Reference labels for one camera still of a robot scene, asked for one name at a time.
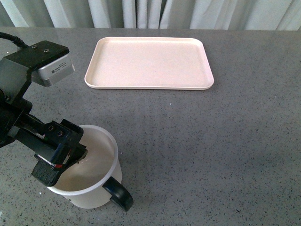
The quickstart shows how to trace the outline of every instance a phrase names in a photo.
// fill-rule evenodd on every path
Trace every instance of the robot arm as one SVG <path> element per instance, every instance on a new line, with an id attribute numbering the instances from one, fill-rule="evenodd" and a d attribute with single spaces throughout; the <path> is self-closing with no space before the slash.
<path id="1" fill-rule="evenodd" d="M 65 46 L 41 41 L 21 47 L 0 60 L 0 148 L 18 140 L 32 149 L 38 159 L 32 175 L 54 186 L 67 168 L 86 156 L 79 143 L 83 129 L 67 120 L 42 123 L 29 114 L 32 104 L 23 95 L 32 81 L 51 86 L 74 68 Z"/>

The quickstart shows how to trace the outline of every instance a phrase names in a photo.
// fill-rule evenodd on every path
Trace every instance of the table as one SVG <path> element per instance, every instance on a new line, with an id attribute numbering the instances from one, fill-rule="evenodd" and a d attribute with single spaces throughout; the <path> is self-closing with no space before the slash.
<path id="1" fill-rule="evenodd" d="M 10 28 L 26 44 L 68 46 L 75 73 L 24 98 L 43 122 L 108 130 L 129 212 L 80 209 L 31 176 L 34 152 L 0 150 L 0 225 L 301 225 L 301 32 Z M 205 91 L 97 90 L 84 82 L 107 36 L 190 37 L 214 75 Z M 0 40 L 0 57 L 16 51 Z"/>

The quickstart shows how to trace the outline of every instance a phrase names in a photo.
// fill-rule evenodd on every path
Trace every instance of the mug rim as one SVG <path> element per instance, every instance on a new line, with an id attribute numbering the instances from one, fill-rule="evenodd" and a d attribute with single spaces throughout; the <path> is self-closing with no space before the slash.
<path id="1" fill-rule="evenodd" d="M 114 160 L 113 160 L 112 166 L 111 166 L 110 170 L 106 173 L 106 175 L 100 181 L 98 181 L 96 184 L 94 184 L 94 185 L 92 185 L 90 187 L 87 187 L 85 189 L 82 189 L 82 190 L 78 190 L 78 191 L 64 191 L 64 190 L 56 188 L 55 185 L 53 187 L 47 187 L 50 191 L 52 191 L 52 192 L 54 192 L 56 194 L 67 195 L 67 196 L 74 196 L 74 195 L 81 195 L 81 194 L 86 194 L 88 192 L 91 192 L 91 191 L 95 190 L 96 188 L 98 188 L 99 186 L 102 186 L 110 178 L 110 176 L 113 174 L 113 171 L 116 168 L 117 161 L 118 161 L 118 146 L 117 146 L 116 140 L 112 136 L 112 134 L 109 133 L 104 128 L 99 127 L 99 126 L 94 126 L 94 125 L 80 125 L 80 127 L 82 127 L 83 129 L 95 129 L 95 130 L 101 131 L 101 132 L 103 132 L 112 141 L 113 146 L 114 146 Z"/>

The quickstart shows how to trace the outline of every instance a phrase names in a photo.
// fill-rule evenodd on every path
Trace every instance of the white mug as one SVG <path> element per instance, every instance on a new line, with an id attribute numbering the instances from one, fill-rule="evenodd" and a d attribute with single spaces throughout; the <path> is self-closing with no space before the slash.
<path id="1" fill-rule="evenodd" d="M 69 167 L 48 189 L 81 208 L 100 207 L 111 200 L 128 211 L 133 198 L 121 185 L 121 167 L 114 137 L 98 126 L 80 127 L 84 130 L 80 143 L 88 150 L 86 157 Z"/>

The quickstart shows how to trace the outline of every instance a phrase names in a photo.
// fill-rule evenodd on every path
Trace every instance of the curtain fold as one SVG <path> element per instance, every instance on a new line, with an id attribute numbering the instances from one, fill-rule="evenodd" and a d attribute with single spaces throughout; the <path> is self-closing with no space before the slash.
<path id="1" fill-rule="evenodd" d="M 301 0 L 0 0 L 0 26 L 300 30 Z"/>

